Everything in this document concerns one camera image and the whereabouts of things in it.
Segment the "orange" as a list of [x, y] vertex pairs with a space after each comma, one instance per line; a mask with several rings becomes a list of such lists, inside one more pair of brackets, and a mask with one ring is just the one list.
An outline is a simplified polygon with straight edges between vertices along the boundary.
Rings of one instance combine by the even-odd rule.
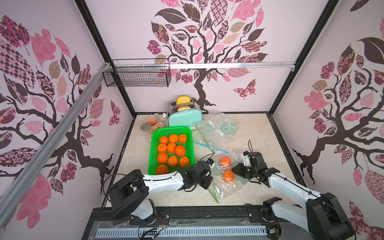
[[169, 139], [168, 139], [168, 137], [166, 137], [166, 136], [161, 136], [161, 137], [159, 138], [159, 143], [160, 143], [160, 144], [165, 144], [165, 145], [167, 145], [167, 144], [169, 143]]
[[157, 162], [159, 164], [165, 164], [168, 162], [168, 154], [166, 152], [159, 152], [157, 155]]
[[178, 137], [178, 142], [180, 144], [185, 144], [188, 141], [187, 135], [179, 135]]
[[168, 173], [169, 173], [169, 168], [166, 165], [164, 165], [164, 164], [160, 164], [156, 168], [156, 174], [157, 175], [165, 175], [165, 174], [168, 174]]
[[172, 134], [168, 137], [169, 143], [177, 143], [179, 140], [179, 136], [176, 134]]
[[186, 148], [182, 145], [178, 145], [175, 148], [175, 154], [179, 157], [183, 157], [186, 154]]
[[158, 146], [157, 146], [157, 150], [158, 150], [158, 152], [167, 152], [167, 145], [166, 144], [159, 144]]
[[190, 166], [191, 163], [190, 163], [190, 160], [189, 160], [188, 157], [183, 156], [183, 157], [180, 158], [180, 160], [179, 160], [179, 164], [180, 164], [180, 166], [181, 166], [182, 168], [185, 168], [185, 167]]
[[178, 159], [178, 157], [177, 156], [175, 156], [175, 155], [172, 155], [172, 156], [170, 156], [169, 158], [168, 158], [168, 165], [170, 166], [170, 167], [177, 167], [178, 165], [179, 165], [179, 159]]
[[167, 152], [168, 152], [168, 153], [171, 153], [171, 154], [174, 153], [176, 147], [177, 147], [176, 144], [174, 144], [174, 143], [169, 143], [169, 144], [167, 145]]

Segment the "clear green-strip bag of oranges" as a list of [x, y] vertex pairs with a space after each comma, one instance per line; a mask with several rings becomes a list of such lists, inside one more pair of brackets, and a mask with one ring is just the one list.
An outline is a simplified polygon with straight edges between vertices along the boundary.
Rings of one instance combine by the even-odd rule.
[[214, 154], [211, 159], [214, 161], [214, 167], [211, 169], [213, 180], [209, 192], [219, 204], [240, 191], [248, 180], [237, 176], [233, 171], [237, 164], [243, 163], [243, 153], [240, 151]]

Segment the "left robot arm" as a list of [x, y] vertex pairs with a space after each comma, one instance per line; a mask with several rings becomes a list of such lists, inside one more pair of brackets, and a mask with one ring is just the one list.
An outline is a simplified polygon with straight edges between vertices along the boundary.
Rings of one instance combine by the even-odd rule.
[[193, 166], [178, 169], [165, 175], [144, 175], [134, 170], [108, 189], [114, 218], [133, 215], [141, 220], [156, 215], [156, 207], [150, 196], [162, 192], [190, 192], [197, 186], [207, 190], [213, 180], [212, 159], [199, 161]]

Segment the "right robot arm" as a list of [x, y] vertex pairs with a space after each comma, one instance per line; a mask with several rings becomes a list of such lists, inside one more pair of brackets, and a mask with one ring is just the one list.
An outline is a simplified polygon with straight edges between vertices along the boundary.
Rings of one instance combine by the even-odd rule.
[[235, 175], [272, 188], [294, 201], [284, 203], [279, 197], [263, 202], [262, 218], [272, 223], [284, 219], [310, 233], [315, 240], [346, 240], [356, 237], [337, 197], [313, 191], [287, 178], [276, 168], [269, 168], [259, 152], [243, 153], [243, 160], [232, 168]]

